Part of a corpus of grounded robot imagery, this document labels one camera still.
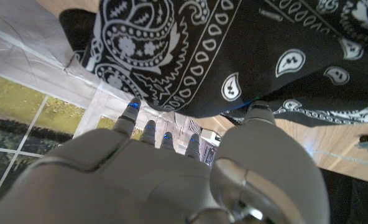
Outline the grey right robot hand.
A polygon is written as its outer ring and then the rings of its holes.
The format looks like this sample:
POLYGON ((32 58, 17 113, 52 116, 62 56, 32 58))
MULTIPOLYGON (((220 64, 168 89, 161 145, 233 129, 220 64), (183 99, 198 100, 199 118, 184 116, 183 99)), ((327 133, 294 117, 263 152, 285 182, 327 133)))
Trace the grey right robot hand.
POLYGON ((131 139, 133 99, 112 129, 94 129, 31 164, 0 200, 0 223, 328 223, 320 169, 252 103, 223 136, 214 161, 198 139, 185 154, 131 139))

